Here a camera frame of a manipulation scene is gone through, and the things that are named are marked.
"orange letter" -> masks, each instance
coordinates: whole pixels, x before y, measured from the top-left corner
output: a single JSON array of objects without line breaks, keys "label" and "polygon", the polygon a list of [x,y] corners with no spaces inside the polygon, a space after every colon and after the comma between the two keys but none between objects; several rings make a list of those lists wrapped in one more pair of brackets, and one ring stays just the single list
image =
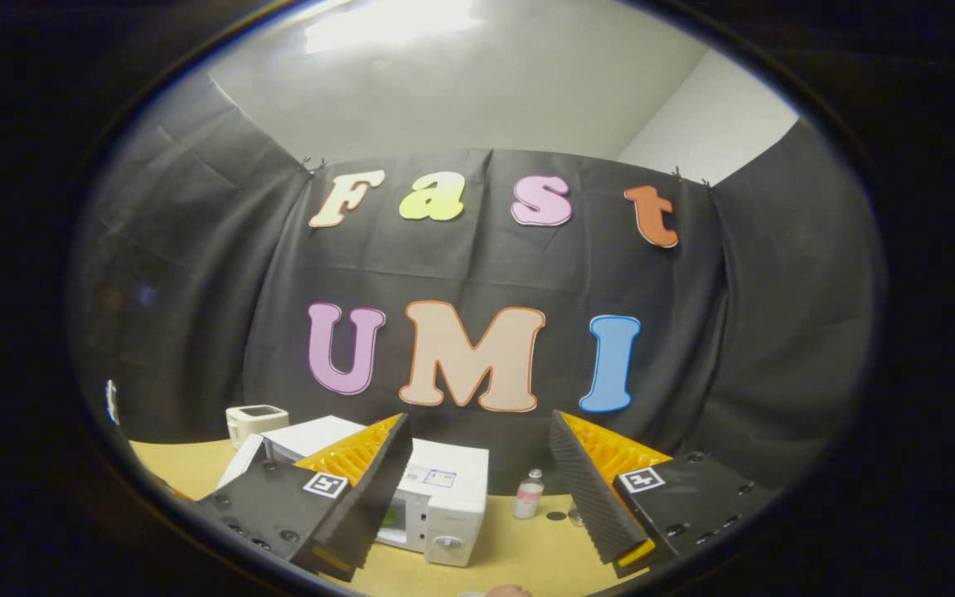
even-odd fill
[{"label": "orange letter", "polygon": [[485,410],[527,412],[537,407],[530,391],[533,345],[543,328],[541,311],[508,307],[497,314],[477,347],[470,344],[455,308],[439,301],[418,301],[405,311],[414,322],[414,358],[410,383],[400,399],[414,405],[439,405],[437,366],[456,405],[466,405],[488,374],[488,391],[477,398]]},{"label": "orange letter", "polygon": [[384,180],[385,170],[342,174],[340,177],[334,177],[334,188],[330,189],[330,196],[322,202],[319,213],[308,220],[308,226],[325,228],[342,223],[345,219],[345,216],[342,216],[342,207],[353,211],[357,205],[360,205],[360,201],[363,201],[367,189],[381,185]]},{"label": "orange letter", "polygon": [[651,245],[658,245],[664,249],[673,248],[680,238],[675,231],[666,230],[662,222],[662,212],[673,212],[673,204],[658,196],[658,189],[647,185],[628,189],[625,199],[636,203],[636,226],[640,227],[640,234]]}]

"small white appliance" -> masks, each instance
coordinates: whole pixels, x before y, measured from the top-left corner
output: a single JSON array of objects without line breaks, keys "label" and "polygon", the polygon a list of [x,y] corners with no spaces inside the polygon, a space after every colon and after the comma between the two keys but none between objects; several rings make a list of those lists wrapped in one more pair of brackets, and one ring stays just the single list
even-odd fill
[{"label": "small white appliance", "polygon": [[[249,469],[258,454],[296,462],[363,428],[350,420],[323,416],[251,435],[216,488]],[[487,495],[487,449],[412,439],[412,456],[378,541],[424,553],[427,562],[466,566],[485,517]]]},{"label": "small white appliance", "polygon": [[412,439],[378,541],[424,553],[427,562],[466,566],[488,495],[488,450]]},{"label": "small white appliance", "polygon": [[238,405],[227,409],[227,432],[238,449],[251,434],[263,434],[289,425],[289,413],[272,405]]}]

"blue letter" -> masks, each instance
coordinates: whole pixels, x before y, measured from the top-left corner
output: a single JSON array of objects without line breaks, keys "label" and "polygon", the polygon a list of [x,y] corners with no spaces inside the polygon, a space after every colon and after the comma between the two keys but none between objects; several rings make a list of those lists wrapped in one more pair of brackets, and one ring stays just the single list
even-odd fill
[{"label": "blue letter", "polygon": [[625,382],[628,381],[633,338],[640,333],[640,321],[621,316],[599,316],[592,320],[591,330],[599,338],[599,348],[595,354],[592,391],[580,398],[580,409],[588,412],[621,410],[633,401],[625,390]]}]

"black backdrop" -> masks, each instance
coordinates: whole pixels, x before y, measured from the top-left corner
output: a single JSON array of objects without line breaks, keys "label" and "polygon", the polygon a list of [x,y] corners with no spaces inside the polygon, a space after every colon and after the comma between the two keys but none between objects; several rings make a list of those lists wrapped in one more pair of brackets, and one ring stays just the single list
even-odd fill
[{"label": "black backdrop", "polygon": [[[360,208],[339,226],[308,226],[334,177],[371,170],[385,181]],[[465,177],[462,215],[401,218],[412,181],[439,171]],[[568,182],[569,222],[511,218],[512,186],[531,174]],[[641,185],[673,201],[675,248],[637,231],[623,193]],[[711,451],[782,487],[852,419],[884,292],[864,189],[804,121],[709,191],[643,167],[501,148],[310,173],[193,75],[118,144],[91,201],[75,247],[77,364],[99,415],[104,381],[116,381],[130,439],[224,439],[229,405],[280,405],[294,422],[330,413],[370,424],[406,411],[417,437],[491,449],[493,494],[514,492],[534,466],[547,491],[565,490],[546,447],[553,409],[667,453]],[[531,363],[538,406],[403,403],[414,301],[451,303],[474,342],[501,309],[544,313]],[[311,303],[386,313],[358,396],[308,370]],[[596,415],[577,400],[594,376],[588,322],[600,314],[637,318],[641,332],[633,403]],[[353,340],[351,324],[338,326],[334,362],[351,362]]]}]

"microwave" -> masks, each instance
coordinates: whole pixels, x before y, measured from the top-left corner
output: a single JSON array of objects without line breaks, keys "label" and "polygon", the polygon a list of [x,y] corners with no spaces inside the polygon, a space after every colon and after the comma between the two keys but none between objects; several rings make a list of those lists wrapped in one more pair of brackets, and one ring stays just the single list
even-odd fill
[{"label": "microwave", "polygon": [[378,541],[424,553],[435,564],[466,566],[488,495],[488,450],[412,439]]},{"label": "microwave", "polygon": [[[297,462],[363,428],[330,415],[251,434],[216,488],[241,475],[258,457]],[[488,450],[425,439],[412,442],[408,466],[376,540],[421,552],[427,562],[466,566],[485,517]]]}]

